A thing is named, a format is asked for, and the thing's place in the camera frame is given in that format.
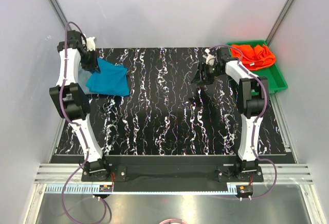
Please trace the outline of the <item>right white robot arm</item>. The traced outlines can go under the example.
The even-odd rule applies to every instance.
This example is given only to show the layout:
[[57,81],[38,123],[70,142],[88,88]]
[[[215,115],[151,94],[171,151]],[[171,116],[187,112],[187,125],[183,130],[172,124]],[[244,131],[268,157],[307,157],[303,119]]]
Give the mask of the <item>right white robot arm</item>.
[[227,172],[222,173],[228,179],[234,178],[248,182],[259,174],[258,139],[260,126],[268,106],[268,79],[253,74],[239,57],[230,55],[232,46],[215,46],[205,49],[204,60],[199,61],[192,83],[209,85],[215,77],[227,75],[237,86],[237,109],[242,119],[240,146],[236,161]]

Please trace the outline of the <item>teal blue t shirt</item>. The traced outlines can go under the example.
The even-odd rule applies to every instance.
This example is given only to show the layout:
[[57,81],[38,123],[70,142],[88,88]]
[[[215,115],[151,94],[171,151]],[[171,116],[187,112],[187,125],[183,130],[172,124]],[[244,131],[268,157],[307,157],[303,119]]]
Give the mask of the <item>teal blue t shirt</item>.
[[98,58],[100,72],[93,72],[86,87],[93,94],[126,97],[130,94],[127,69]]

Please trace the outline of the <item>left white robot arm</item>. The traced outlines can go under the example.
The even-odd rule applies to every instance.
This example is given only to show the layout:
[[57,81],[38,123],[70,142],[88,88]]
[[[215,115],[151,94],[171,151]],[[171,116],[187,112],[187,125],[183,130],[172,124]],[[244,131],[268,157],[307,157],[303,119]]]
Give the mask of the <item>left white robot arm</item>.
[[84,181],[105,181],[111,175],[111,168],[93,132],[89,115],[90,103],[78,83],[79,69],[90,73],[100,72],[94,37],[69,30],[65,39],[59,42],[60,73],[56,85],[49,89],[50,97],[60,115],[72,127],[84,153],[81,164]]

